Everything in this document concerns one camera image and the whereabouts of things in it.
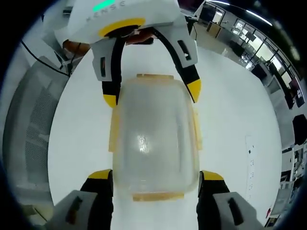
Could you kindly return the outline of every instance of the plastic container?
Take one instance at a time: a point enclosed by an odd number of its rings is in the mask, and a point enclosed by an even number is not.
[[[183,194],[196,186],[199,159],[191,98],[173,79],[136,78],[122,85],[115,185],[131,194]]]

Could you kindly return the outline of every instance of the wall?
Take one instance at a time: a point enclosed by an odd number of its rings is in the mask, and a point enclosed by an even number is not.
[[[224,18],[221,22],[221,27],[224,27],[225,29],[231,31],[232,27],[236,23],[236,20],[237,17],[234,14],[225,11]]]

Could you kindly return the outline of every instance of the black cable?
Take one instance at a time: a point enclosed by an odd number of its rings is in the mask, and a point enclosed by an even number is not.
[[[40,63],[42,63],[42,64],[44,64],[45,66],[49,67],[50,69],[54,70],[55,72],[61,73],[61,74],[65,75],[65,76],[68,76],[68,77],[69,77],[68,74],[63,73],[63,72],[57,70],[56,68],[53,68],[52,66],[48,65],[47,63],[43,62],[42,60],[38,59],[38,58],[29,50],[29,48],[26,46],[26,44],[25,44],[23,41],[21,41],[21,44],[25,47],[25,49],[29,52],[29,54],[31,54],[32,57],[34,57],[37,61],[39,61]]]
[[[81,42],[78,44],[78,47],[76,48],[76,50],[75,50],[75,52],[73,54],[71,62],[67,65],[67,72],[68,72],[69,76],[71,76],[71,74],[72,74],[72,62],[73,62],[74,58],[76,57],[76,54],[77,54],[77,52],[78,52],[78,50],[80,48],[80,45],[81,45]]]
[[[71,64],[72,64],[72,61],[74,60],[74,58],[76,57],[77,52],[79,51],[80,45],[81,45],[81,42],[78,44],[78,47],[76,48],[76,50],[75,50],[75,52],[73,54],[73,57],[71,59]]]
[[[35,212],[37,212],[38,215],[40,215],[41,218],[43,218],[46,222],[48,222],[48,221],[46,220],[46,218],[43,217],[43,215],[40,214],[40,212],[39,212],[35,207],[33,207],[33,209],[35,210]]]
[[[195,41],[197,41],[197,32],[196,32],[196,29],[195,29],[194,24],[193,24],[193,27],[194,27],[194,31],[195,31],[195,34],[196,34],[196,36],[195,36]]]

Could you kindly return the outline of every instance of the window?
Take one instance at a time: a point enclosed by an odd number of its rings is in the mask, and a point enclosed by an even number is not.
[[[249,40],[248,44],[250,44],[257,51],[260,48],[262,42],[264,41],[265,36],[258,30],[255,31],[254,36],[256,37],[255,40]]]
[[[245,49],[245,52],[249,55],[249,56],[254,56],[254,54],[256,53],[256,50],[254,47],[252,47],[250,44],[248,43],[244,43],[242,45],[242,47]]]
[[[219,24],[220,23],[220,20],[222,19],[222,16],[223,16],[223,12],[216,9],[216,12],[215,12],[215,15],[212,19],[212,22],[216,23],[216,24]]]
[[[297,74],[297,72],[294,70],[294,68],[292,66],[290,66],[289,71],[291,72],[291,75],[293,76],[293,78],[297,78],[297,79],[302,80],[300,78],[300,75]]]
[[[256,56],[259,58],[262,58],[264,61],[268,61],[273,57],[274,53],[268,48],[268,46],[263,43],[258,52],[256,53]]]
[[[259,47],[262,44],[262,40],[259,37],[257,37],[256,35],[255,35],[255,37],[256,37],[255,40],[254,41],[249,40],[248,44],[250,44],[255,50],[258,50]]]
[[[287,86],[289,86],[289,83],[292,80],[287,71],[282,75],[282,79]]]
[[[237,20],[235,23],[235,27],[231,30],[233,34],[238,35],[243,40],[246,39],[245,35],[247,34],[247,30],[244,29],[245,22],[241,20]]]
[[[245,25],[244,21],[237,20],[235,28],[238,29],[239,31],[242,31],[244,25]]]
[[[265,43],[267,44],[267,46],[268,46],[271,50],[274,50],[274,51],[277,51],[277,50],[278,50],[277,46],[276,46],[273,42],[271,42],[270,39],[267,38],[267,39],[265,40]]]
[[[247,31],[254,33],[255,32],[255,28],[253,28],[252,26],[245,24],[244,29],[246,29]]]
[[[284,64],[284,67],[286,69],[290,65],[290,62],[288,61],[286,56],[282,53],[282,51],[278,51],[278,55],[281,57],[283,64]]]
[[[272,58],[271,62],[272,62],[272,63],[274,64],[274,66],[276,67],[278,73],[282,75],[282,74],[284,73],[284,71],[285,71],[285,68],[284,68],[284,66],[282,65],[282,62],[281,62],[281,60],[280,60],[280,57],[279,57],[278,55],[275,55],[275,56]]]

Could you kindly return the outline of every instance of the white table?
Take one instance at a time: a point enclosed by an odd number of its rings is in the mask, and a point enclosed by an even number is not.
[[[267,210],[272,209],[277,196],[282,164],[274,109],[252,73],[214,52],[199,47],[198,53],[196,67],[202,91],[195,107],[204,149],[200,151],[200,167],[222,175],[230,191],[246,198],[265,224]],[[54,204],[71,190],[80,189],[92,172],[112,168],[112,153],[108,152],[111,108],[103,100],[92,60],[89,51],[68,81],[52,123],[48,171]],[[158,40],[150,46],[124,48],[123,82],[137,73],[180,78]],[[251,145],[255,147],[252,167]],[[112,229],[198,229],[197,201],[197,188],[184,200],[156,203],[121,202],[115,195]]]

